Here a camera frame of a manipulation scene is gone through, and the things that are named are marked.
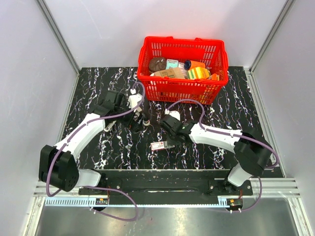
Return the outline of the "beige staple remover tool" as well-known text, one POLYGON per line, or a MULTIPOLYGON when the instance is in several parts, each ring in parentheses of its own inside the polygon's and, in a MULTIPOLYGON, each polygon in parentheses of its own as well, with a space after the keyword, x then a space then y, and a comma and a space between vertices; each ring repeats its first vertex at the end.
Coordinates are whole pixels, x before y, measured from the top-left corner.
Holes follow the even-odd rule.
POLYGON ((149 117, 144 111, 140 111, 140 112, 136 111, 134 113, 134 121, 138 125, 143 125, 143 126, 149 126, 151 124, 149 117))

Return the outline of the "small staples box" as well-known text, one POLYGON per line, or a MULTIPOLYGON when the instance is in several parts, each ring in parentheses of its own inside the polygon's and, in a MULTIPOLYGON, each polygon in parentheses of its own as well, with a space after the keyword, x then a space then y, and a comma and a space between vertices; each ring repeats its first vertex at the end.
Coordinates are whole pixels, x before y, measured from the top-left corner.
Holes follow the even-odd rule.
POLYGON ((163 150, 163 149, 169 149, 169 148, 174 148, 174 145, 171 145, 168 143, 168 141, 162 141, 162 142, 155 142, 151 143, 151 150, 163 150))

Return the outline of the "beige stapler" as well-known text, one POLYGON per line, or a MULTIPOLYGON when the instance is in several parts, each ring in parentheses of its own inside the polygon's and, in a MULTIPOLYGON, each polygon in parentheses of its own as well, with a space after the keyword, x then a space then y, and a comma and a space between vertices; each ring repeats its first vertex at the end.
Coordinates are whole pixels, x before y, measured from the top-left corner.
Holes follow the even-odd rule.
POLYGON ((115 123, 116 123, 116 121, 113 121, 113 122, 109 123, 108 125, 106 125, 105 128, 104 128, 104 131, 105 132, 109 132, 112 129, 112 127, 114 126, 115 123))

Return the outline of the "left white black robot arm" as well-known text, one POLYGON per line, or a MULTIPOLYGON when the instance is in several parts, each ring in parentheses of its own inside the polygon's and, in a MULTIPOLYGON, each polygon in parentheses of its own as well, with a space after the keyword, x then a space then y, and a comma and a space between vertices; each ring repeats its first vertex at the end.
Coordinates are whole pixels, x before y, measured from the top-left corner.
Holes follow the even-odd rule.
POLYGON ((108 91, 90 107, 83 121, 70 134, 53 146, 45 145, 40 152, 39 180, 65 192, 89 186, 95 194, 104 193, 107 183, 102 174, 93 169, 79 169, 77 160, 97 134, 110 131, 115 123, 134 132, 140 130, 145 114, 139 106, 144 96, 135 90, 132 92, 126 97, 123 93, 108 91))

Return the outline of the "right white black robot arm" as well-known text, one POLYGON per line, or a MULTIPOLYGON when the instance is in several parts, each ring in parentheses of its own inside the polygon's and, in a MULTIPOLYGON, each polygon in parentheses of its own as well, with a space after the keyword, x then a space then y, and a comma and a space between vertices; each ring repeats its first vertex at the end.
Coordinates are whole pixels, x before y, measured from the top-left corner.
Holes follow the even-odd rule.
POLYGON ((215 146, 233 153, 238 164, 231 168, 224 190, 230 195, 241 190, 251 177, 261 177, 267 168, 272 148, 254 129, 227 130, 210 127, 196 121, 182 123, 172 115, 165 115, 160 126, 168 138, 176 143, 195 143, 215 146))

